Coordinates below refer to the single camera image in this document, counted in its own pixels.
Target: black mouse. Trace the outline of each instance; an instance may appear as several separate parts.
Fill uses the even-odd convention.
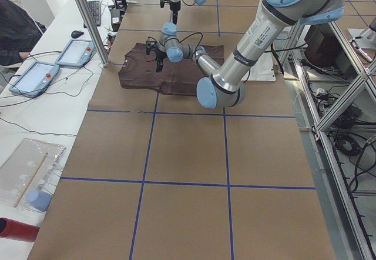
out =
[[[78,38],[79,36],[82,36],[83,35],[83,31],[73,31],[70,36],[72,38]]]

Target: white table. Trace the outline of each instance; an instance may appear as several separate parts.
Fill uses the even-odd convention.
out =
[[[107,2],[110,2],[110,0],[103,0],[104,4]],[[102,26],[99,27],[98,30],[101,38],[104,40],[108,33],[106,28],[110,28],[110,12],[104,5],[102,5],[102,12]],[[59,15],[52,22],[43,37],[34,47],[31,54],[63,50],[65,45],[71,39],[71,32],[73,30],[81,30],[85,32],[79,39],[90,39],[88,30],[83,28],[82,17],[78,11],[75,1],[69,0],[62,8]],[[37,60],[49,63],[54,63],[57,57],[58,54],[36,56]],[[35,60],[33,58],[27,59],[19,68],[17,74],[23,73],[34,61]],[[93,95],[95,86],[99,80],[100,73],[103,68],[97,54],[93,56],[88,64],[86,64],[86,67],[92,71],[93,75],[77,97],[70,97],[65,94],[43,94],[24,104],[3,108],[0,107],[0,118],[20,124],[25,128],[38,132],[77,134],[83,117],[85,116],[88,102]],[[61,68],[59,75],[54,81],[66,78],[75,70],[76,69],[71,68]],[[47,89],[47,92],[53,93],[65,91],[69,94],[77,94],[82,84],[90,76],[91,72],[82,68],[76,74],[70,76],[67,80],[60,81],[59,83],[50,86]],[[7,86],[0,94],[0,97],[10,95],[12,95],[12,93],[8,91]],[[0,106],[14,104],[25,100],[27,100],[27,98],[22,96],[1,98]],[[74,136],[33,134],[22,130],[18,126],[0,121],[0,165],[3,165],[9,156],[11,156],[13,151],[24,138],[37,139],[40,141],[65,146],[65,154],[59,162],[62,166],[64,166],[75,141]],[[6,217],[38,226],[42,223],[45,215],[43,213],[36,213],[6,206],[1,204],[1,201],[0,212],[0,217]],[[1,259],[26,259],[30,253],[32,245],[33,243],[0,238],[0,251],[2,254]]]

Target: red cylinder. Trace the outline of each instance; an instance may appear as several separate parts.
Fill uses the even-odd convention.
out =
[[[33,242],[38,231],[38,226],[28,225],[12,219],[0,218],[0,238]]]

